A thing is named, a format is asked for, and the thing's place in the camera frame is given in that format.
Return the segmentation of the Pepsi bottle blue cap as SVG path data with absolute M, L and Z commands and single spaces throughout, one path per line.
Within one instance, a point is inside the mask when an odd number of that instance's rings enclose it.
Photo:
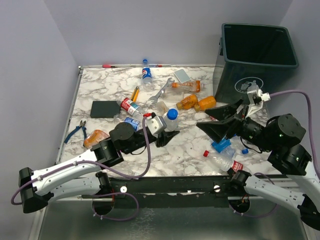
M 131 117 L 126 117 L 124 119 L 124 122 L 130 124 L 135 132 L 142 128 L 142 123 L 139 120 L 133 119 Z

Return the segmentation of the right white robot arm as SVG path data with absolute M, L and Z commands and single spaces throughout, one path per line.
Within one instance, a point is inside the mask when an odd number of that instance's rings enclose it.
M 196 126 L 215 142 L 237 135 L 262 152 L 268 152 L 267 160 L 272 167 L 294 181 L 302 192 L 285 190 L 244 170 L 235 172 L 230 191 L 236 196 L 246 192 L 263 197 L 291 210 L 303 223 L 319 230 L 320 178 L 312 156 L 301 145 L 306 129 L 290 113 L 272 117 L 263 126 L 248 116 L 249 106 L 237 110 L 242 102 L 206 109 L 205 113 L 215 121 L 198 122 Z

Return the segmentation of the large orange drink bottle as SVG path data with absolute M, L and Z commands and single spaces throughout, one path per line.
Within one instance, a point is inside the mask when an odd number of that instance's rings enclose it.
M 94 145 L 98 144 L 100 141 L 109 138 L 109 134 L 100 130 L 94 130 L 89 136 L 87 136 L 83 142 L 83 146 L 87 149 L 92 148 Z

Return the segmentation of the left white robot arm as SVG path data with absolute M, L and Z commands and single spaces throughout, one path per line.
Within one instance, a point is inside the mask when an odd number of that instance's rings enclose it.
M 34 213 L 43 209 L 50 201 L 76 195 L 95 195 L 103 198 L 112 192 L 109 179 L 102 173 L 109 170 L 126 179 L 139 179 L 139 175 L 127 175 L 113 169 L 123 162 L 123 154 L 147 149 L 147 165 L 151 164 L 150 144 L 166 146 L 179 134 L 178 130 L 167 132 L 143 126 L 135 131 L 127 122 L 119 123 L 110 131 L 109 137 L 68 161 L 41 170 L 25 167 L 19 171 L 19 189 L 23 213 Z

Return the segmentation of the red cap water bottle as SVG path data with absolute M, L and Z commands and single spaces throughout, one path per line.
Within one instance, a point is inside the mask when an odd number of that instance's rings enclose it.
M 242 171 L 244 169 L 244 165 L 242 163 L 219 153 L 209 152 L 208 150 L 205 150 L 203 156 L 217 168 L 227 173 L 233 174 L 239 170 Z

